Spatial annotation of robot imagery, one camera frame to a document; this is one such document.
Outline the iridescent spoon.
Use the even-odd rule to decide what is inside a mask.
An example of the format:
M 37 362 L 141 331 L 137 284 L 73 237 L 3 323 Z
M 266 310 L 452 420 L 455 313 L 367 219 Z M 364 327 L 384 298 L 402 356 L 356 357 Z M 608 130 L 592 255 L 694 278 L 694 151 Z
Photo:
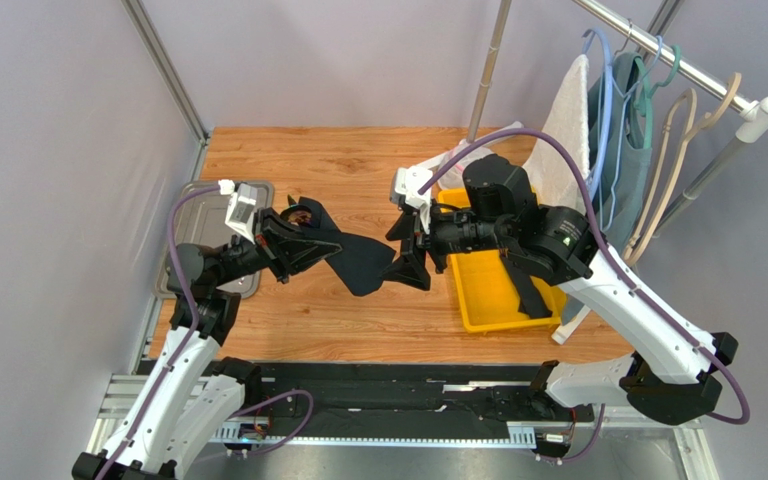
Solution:
M 311 226 L 313 213 L 303 205 L 295 205 L 286 211 L 286 220 L 299 226 Z

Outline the black paper napkin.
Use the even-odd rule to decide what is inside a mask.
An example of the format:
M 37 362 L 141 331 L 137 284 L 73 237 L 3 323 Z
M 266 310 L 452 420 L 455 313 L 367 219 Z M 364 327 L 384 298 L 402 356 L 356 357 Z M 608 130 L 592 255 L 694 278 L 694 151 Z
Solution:
M 395 256 L 393 248 L 374 238 L 341 231 L 325 207 L 314 199 L 288 195 L 287 203 L 288 208 L 310 207 L 314 213 L 313 229 L 320 231 L 324 239 L 340 243 L 343 251 L 326 262 L 352 295 L 363 297 L 381 288 L 381 274 Z

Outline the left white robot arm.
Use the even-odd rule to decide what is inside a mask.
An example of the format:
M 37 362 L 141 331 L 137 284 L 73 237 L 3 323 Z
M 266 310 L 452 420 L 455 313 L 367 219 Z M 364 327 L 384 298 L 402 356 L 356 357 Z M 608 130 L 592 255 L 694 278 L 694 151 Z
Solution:
M 221 247 L 183 243 L 167 257 L 178 304 L 161 357 L 122 425 L 97 453 L 75 461 L 75 479 L 181 479 L 213 432 L 257 390 L 258 366 L 222 360 L 196 400 L 195 384 L 235 323 L 240 295 L 220 287 L 261 270 L 281 282 L 343 251 L 341 231 L 314 202 L 295 212 L 261 209 L 250 236 Z

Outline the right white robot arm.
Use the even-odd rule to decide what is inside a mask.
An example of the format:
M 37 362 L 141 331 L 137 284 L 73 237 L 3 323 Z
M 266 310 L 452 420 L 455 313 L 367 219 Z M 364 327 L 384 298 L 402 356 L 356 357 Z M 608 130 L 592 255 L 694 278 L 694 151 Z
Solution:
M 526 171 L 498 155 L 470 163 L 469 204 L 448 210 L 423 191 L 428 169 L 399 169 L 391 200 L 400 217 L 388 232 L 401 250 L 386 281 L 428 290 L 453 254 L 497 251 L 528 279 L 540 279 L 598 314 L 631 345 L 620 358 L 543 363 L 532 388 L 556 404 L 628 405 L 680 425 L 713 416 L 738 343 L 685 320 L 634 275 L 588 218 L 540 203 Z

